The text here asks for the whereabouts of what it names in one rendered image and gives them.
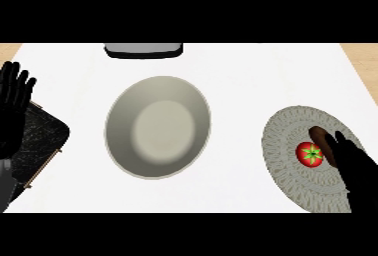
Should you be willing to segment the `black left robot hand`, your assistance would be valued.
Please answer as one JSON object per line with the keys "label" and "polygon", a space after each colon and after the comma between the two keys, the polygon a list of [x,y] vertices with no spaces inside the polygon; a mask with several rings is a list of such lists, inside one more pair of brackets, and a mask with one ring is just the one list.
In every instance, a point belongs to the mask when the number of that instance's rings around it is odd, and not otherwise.
{"label": "black left robot hand", "polygon": [[5,61],[0,68],[0,159],[8,159],[21,144],[24,112],[36,79]]}

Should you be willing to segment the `grey and black appliance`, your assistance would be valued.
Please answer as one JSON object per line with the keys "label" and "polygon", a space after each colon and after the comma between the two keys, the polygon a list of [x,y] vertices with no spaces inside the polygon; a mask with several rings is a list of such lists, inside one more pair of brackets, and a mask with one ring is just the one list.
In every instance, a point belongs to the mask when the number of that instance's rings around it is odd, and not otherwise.
{"label": "grey and black appliance", "polygon": [[182,53],[181,43],[106,43],[104,52],[117,59],[174,58]]}

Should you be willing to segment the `red tomato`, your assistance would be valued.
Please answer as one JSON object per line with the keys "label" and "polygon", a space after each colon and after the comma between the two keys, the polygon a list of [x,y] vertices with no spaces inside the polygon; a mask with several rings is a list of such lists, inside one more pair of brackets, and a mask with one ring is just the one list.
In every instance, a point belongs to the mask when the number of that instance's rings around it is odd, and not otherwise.
{"label": "red tomato", "polygon": [[323,162],[321,150],[311,142],[300,142],[296,145],[295,156],[298,162],[308,168],[318,167]]}

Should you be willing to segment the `brown oblong vegetable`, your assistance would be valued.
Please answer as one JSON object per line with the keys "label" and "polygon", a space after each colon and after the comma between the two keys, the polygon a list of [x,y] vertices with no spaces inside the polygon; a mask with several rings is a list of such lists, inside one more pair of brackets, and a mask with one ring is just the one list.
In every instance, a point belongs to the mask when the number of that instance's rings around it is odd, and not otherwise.
{"label": "brown oblong vegetable", "polygon": [[323,156],[326,158],[326,161],[329,163],[329,165],[332,167],[336,166],[336,162],[334,162],[334,158],[333,158],[333,154],[332,154],[332,149],[327,145],[327,142],[326,142],[326,139],[324,139],[324,136],[327,135],[327,132],[323,128],[320,128],[318,126],[312,126],[309,129],[308,129],[308,136],[314,142],[314,144],[318,146],[320,148],[320,151],[323,153]]}

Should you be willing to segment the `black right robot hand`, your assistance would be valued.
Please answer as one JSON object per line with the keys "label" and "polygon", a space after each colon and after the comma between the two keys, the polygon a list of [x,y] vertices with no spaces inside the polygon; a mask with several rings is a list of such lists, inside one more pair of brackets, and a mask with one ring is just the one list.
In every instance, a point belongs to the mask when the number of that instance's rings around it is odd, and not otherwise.
{"label": "black right robot hand", "polygon": [[348,190],[351,212],[378,214],[378,164],[339,131],[326,135],[324,139]]}

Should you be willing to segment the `beige oval bowl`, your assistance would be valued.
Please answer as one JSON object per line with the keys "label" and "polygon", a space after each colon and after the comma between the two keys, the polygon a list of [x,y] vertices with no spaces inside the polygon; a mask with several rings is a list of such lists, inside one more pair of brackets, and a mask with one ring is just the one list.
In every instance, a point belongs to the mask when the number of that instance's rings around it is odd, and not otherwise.
{"label": "beige oval bowl", "polygon": [[110,158],[138,178],[169,177],[196,160],[209,130],[209,106],[196,87],[176,77],[145,78],[125,89],[109,110]]}

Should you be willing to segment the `dark speckled wooden-framed chair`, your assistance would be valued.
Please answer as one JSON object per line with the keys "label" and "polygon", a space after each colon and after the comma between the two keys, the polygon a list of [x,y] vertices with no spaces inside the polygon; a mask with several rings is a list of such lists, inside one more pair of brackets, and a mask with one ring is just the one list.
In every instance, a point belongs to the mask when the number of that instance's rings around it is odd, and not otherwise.
{"label": "dark speckled wooden-framed chair", "polygon": [[21,145],[11,159],[16,187],[10,200],[30,187],[30,182],[60,151],[67,137],[67,125],[30,103],[24,112]]}

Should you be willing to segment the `round grey woven placemat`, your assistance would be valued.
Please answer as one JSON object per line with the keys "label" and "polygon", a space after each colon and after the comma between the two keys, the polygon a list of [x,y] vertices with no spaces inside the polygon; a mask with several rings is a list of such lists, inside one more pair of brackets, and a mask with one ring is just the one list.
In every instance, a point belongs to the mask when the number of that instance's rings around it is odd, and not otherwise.
{"label": "round grey woven placemat", "polygon": [[262,157],[274,183],[293,203],[311,213],[349,213],[346,189],[337,169],[323,160],[306,167],[295,149],[312,142],[308,130],[318,126],[329,134],[339,131],[355,146],[361,143],[343,123],[324,111],[306,107],[283,108],[269,117],[261,138]]}

